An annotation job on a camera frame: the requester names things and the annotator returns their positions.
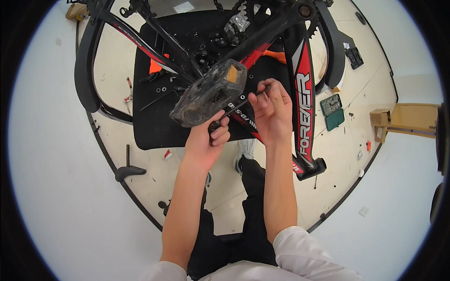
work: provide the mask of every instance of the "screw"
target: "screw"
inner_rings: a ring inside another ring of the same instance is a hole
[[[303,17],[309,17],[309,15],[311,14],[311,11],[306,6],[301,6],[300,8],[298,8],[298,12]]]

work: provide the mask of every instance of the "bicycle frame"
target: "bicycle frame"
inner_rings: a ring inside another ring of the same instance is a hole
[[[90,24],[93,26],[93,28],[87,28],[85,34],[83,35],[83,38],[85,36],[87,38],[92,37],[94,38],[94,40],[81,41],[78,52],[86,53],[86,56],[81,60],[79,60],[77,57],[75,65],[76,89],[81,103],[88,111],[99,111],[101,114],[105,115],[108,118],[132,124],[132,117],[130,115],[109,107],[103,101],[101,101],[101,99],[98,97],[98,94],[97,99],[86,98],[85,96],[92,92],[97,93],[95,85],[93,83],[93,58],[95,57],[96,47],[100,38],[100,30],[103,28],[105,22],[124,34],[146,55],[155,60],[166,71],[177,76],[177,78],[179,78],[181,81],[187,84],[191,84],[196,79],[188,73],[188,69],[184,69],[183,67],[175,65],[163,54],[159,53],[147,42],[145,42],[135,29],[112,14],[109,10],[112,6],[113,0],[106,0],[104,4],[102,2],[102,0],[88,1],[88,10],[91,14]],[[233,58],[237,61],[240,61],[247,67],[247,69],[249,69],[263,54],[263,52],[269,48],[275,38],[277,38],[277,36],[279,35],[282,35],[286,60],[288,63],[287,67],[288,69],[292,69],[292,71],[289,71],[289,92],[293,101],[292,122],[294,128],[296,151],[296,155],[292,156],[292,167],[293,171],[297,175],[297,178],[299,180],[303,180],[311,176],[320,174],[326,169],[326,164],[323,159],[318,158],[314,160],[312,157],[316,87],[314,86],[315,84],[312,71],[309,38],[305,26],[305,20],[308,20],[308,18],[302,17],[298,12],[298,8],[301,5],[310,6],[310,10],[312,11],[311,17],[313,17],[313,14],[316,11],[307,2],[299,3],[293,1],[291,3],[291,6],[285,5],[284,7],[282,7],[281,12],[276,13],[262,29],[257,31],[253,36],[249,37],[245,42],[228,53],[224,59]],[[315,4],[317,5],[319,10],[321,8],[323,10],[324,3],[322,0],[316,0]],[[197,78],[202,75],[202,71],[200,70],[194,59],[189,56],[185,49],[179,45],[176,39],[173,38],[172,35],[168,34],[159,25],[158,21],[153,17],[147,1],[130,0],[130,8],[132,8],[132,10],[129,10],[130,13],[133,13],[134,11],[138,12],[145,19],[147,24],[149,24],[157,32],[158,35],[160,35],[166,42],[168,42],[177,53],[181,54],[181,56],[186,61],[190,62],[192,71]],[[332,25],[334,25],[332,26],[332,28],[335,28],[335,30],[337,31],[334,21],[332,21]],[[335,58],[337,57],[334,55],[334,53],[336,53],[335,47],[337,46],[335,42],[336,40],[332,36],[328,36],[327,41],[329,41],[330,44],[334,46],[334,49],[330,49],[327,46],[327,51],[329,51],[328,64],[331,66],[334,65],[334,68],[336,68],[337,64],[333,64],[333,62],[336,61]],[[329,85],[330,87],[334,87],[335,85],[337,85],[337,83],[340,81],[340,78],[342,77],[343,68],[344,67],[342,64],[342,72],[338,73],[337,75],[330,75],[329,73],[327,74],[328,71],[326,71],[324,77],[328,77],[328,81],[327,79],[325,79],[324,83],[322,83],[321,81],[322,85],[320,87],[322,87],[323,84]],[[77,80],[81,80],[84,83],[77,83]],[[242,109],[237,110],[231,116],[239,121],[252,135],[254,135],[261,141],[261,138],[257,133],[254,118],[252,118],[251,114],[246,112],[245,109]]]

